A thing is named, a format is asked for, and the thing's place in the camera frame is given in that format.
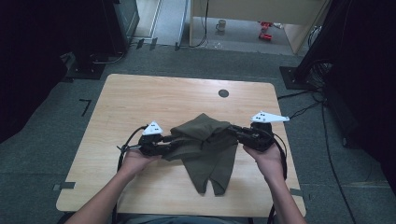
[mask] hand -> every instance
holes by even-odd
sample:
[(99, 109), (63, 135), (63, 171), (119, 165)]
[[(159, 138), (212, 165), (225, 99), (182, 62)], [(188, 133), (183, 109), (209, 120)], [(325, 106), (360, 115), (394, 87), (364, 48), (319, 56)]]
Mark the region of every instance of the hand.
[(244, 146), (244, 150), (257, 162), (259, 170), (264, 175), (265, 180), (281, 178), (283, 180), (283, 168), (280, 151), (276, 144), (272, 144), (264, 152)]
[(128, 150), (125, 153), (122, 166), (119, 170), (120, 174), (127, 175), (130, 180), (140, 173), (152, 161), (157, 161), (161, 156), (148, 157), (143, 155), (139, 150)]

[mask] dark green cloth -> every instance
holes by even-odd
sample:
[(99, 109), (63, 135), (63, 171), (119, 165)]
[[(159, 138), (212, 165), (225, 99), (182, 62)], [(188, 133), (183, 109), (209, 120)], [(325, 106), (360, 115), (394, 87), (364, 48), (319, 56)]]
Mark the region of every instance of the dark green cloth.
[(218, 121), (206, 114), (171, 129), (176, 140), (183, 144), (163, 159), (183, 161), (192, 183), (199, 193), (206, 192), (212, 182), (215, 195), (223, 195), (233, 173), (238, 142), (226, 129), (230, 122)]

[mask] person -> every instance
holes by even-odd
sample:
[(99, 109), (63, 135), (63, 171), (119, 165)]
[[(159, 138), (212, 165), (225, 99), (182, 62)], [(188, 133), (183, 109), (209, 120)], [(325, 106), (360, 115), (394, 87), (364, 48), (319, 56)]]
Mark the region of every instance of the person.
[[(280, 152), (276, 144), (271, 145), (264, 152), (246, 146), (243, 146), (243, 149), (257, 162), (259, 170), (262, 172), (271, 190), (278, 222), (305, 223), (304, 217), (291, 197), (284, 180)], [(139, 150), (128, 151), (125, 154), (120, 170), (95, 196), (71, 216), (66, 223), (106, 223), (126, 185), (149, 163), (160, 158), (161, 156), (146, 157)]]

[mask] forearm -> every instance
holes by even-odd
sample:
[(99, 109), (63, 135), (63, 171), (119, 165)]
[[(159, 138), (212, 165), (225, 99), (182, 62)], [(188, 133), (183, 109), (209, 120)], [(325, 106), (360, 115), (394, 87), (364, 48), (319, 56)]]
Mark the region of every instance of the forearm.
[(131, 181), (128, 175), (117, 173), (93, 198), (82, 206), (66, 223), (106, 223), (123, 189)]
[(266, 179), (280, 223), (306, 223), (283, 178)]

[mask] gray carpet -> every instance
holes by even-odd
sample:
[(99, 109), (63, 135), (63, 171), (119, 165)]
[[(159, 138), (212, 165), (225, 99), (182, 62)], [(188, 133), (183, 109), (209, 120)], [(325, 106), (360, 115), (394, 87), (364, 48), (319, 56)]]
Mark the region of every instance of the gray carpet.
[[(106, 66), (101, 80), (59, 83), (23, 130), (0, 145), (0, 223), (56, 223), (63, 215), (55, 207), (59, 191), (52, 188), (65, 180), (109, 74), (270, 82), (277, 95), (284, 95), (296, 91), (285, 89), (278, 67), (297, 66), (301, 59), (214, 49), (131, 47), (118, 63)], [(87, 103), (81, 99), (92, 100), (84, 116)], [(282, 114), (291, 116), (314, 100), (304, 94), (279, 103)], [(396, 199), (379, 164), (362, 150), (343, 148), (337, 123), (326, 107), (324, 116), (333, 167), (356, 223), (396, 223)], [(306, 220), (353, 223), (329, 162), (321, 105), (285, 125)]]

